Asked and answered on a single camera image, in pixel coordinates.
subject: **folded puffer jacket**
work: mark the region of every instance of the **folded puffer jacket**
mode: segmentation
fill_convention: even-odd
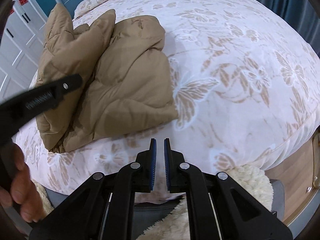
[[[148,129],[177,118],[165,31],[153,16],[115,24],[112,9],[73,30],[57,4],[46,24],[36,86],[79,73],[83,86],[36,118],[45,147],[75,150],[100,138]]]

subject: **metal rivet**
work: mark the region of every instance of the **metal rivet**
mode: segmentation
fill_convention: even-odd
[[[99,180],[99,179],[102,179],[103,174],[102,174],[101,172],[97,172],[97,173],[95,173],[92,177],[93,177],[93,179],[95,179],[95,180]]]
[[[190,168],[190,164],[189,163],[180,163],[180,168],[183,170],[187,170]]]
[[[131,163],[130,167],[133,169],[138,169],[140,168],[140,163]]]
[[[218,178],[222,179],[222,180],[225,180],[225,179],[228,178],[228,174],[226,174],[225,172],[219,172],[218,173]]]

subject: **bed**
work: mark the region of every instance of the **bed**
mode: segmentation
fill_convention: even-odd
[[[57,0],[66,3],[69,0]],[[284,20],[255,0],[70,0],[73,24],[89,25],[108,9],[116,22],[153,15],[166,30],[179,118],[65,154],[48,152],[35,120],[17,134],[32,177],[71,194],[91,174],[117,172],[157,144],[155,190],[136,202],[163,203],[163,144],[215,174],[250,164],[263,170],[296,152],[320,125],[320,59]]]

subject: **mattress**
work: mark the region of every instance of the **mattress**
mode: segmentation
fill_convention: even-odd
[[[299,149],[320,125],[320,59],[284,20],[255,0],[85,0],[74,27],[115,9],[116,21],[153,15],[166,30],[179,118],[105,138],[70,153],[48,152],[35,120],[17,134],[32,177],[66,195],[91,174],[111,174],[157,139],[154,191],[136,202],[163,203],[163,140],[203,172],[251,164],[264,170]]]

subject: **gray curtain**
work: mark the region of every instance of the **gray curtain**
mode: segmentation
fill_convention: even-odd
[[[284,19],[320,56],[320,19],[308,0],[257,0]]]

